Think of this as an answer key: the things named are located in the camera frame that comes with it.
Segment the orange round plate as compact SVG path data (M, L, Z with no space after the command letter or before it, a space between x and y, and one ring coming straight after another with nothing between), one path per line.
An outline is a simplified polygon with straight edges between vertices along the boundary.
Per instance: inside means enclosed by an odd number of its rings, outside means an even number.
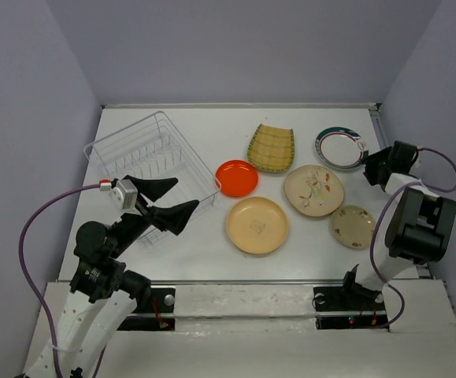
M230 160L221 164L216 173L217 186L221 193L232 198L251 194L258 185L258 171L244 160Z

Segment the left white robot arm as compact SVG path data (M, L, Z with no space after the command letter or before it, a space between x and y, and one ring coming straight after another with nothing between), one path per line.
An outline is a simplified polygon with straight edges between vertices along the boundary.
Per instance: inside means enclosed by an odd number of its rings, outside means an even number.
M125 176L104 179L78 188L78 192L109 193L121 211L108 225L91 220L76 233L74 255L78 265L58 320L41 294L24 261L24 239L37 216L55 202L73 195L67 191L39 207L26 221L18 242L18 258L24 278L46 315L50 338L24 377L96 377L106 346L133 311L145 309L152 297L151 281L127 269L119 257L150 227L179 235L198 200L161 208L154 203L171 191L177 178L158 180Z

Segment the white plate green rim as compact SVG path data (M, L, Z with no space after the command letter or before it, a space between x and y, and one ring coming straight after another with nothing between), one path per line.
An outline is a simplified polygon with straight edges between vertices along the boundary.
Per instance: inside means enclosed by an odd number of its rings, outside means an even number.
M314 142L317 156L337 170L355 170L369 156L368 143L356 131L345 127L322 130Z

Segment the large yellow round plate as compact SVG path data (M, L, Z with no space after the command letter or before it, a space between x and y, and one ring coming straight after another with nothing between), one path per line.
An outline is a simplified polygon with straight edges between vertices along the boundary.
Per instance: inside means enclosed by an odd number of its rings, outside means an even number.
M274 201L249 197L238 201L225 221L228 238L242 252L266 255L281 247L287 239L289 222Z

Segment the yellow bamboo-pattern square plate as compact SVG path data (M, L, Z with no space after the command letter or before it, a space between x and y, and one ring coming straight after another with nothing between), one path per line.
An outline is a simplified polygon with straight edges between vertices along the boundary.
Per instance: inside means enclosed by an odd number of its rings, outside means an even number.
M287 171L295 159L293 129L259 124L247 148L247 160L264 172Z

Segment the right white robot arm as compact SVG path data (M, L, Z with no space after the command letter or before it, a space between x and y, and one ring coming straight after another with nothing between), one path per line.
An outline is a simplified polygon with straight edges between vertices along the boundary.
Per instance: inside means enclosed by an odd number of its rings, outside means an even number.
M339 302L348 309L375 301L399 273L440 261L449 246L456 201L444 196L456 190L427 185L410 173L424 147L396 141L364 157L364 176L389 196L376 222L366 261L343 278ZM456 165L452 166L456 175Z

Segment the small cream floral plate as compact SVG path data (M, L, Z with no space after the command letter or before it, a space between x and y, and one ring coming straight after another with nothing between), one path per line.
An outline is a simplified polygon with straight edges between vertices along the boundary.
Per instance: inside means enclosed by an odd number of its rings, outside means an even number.
M342 245L364 250L372 241L376 220L359 206L341 206L331 216L330 226L334 238Z

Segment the beige bird-pattern plate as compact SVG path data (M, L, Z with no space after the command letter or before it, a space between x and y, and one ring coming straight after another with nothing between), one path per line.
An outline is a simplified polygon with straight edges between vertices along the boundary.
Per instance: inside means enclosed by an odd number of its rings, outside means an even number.
M345 190L339 178L319 165L304 165L284 181L287 200L308 217L325 217L343 203Z

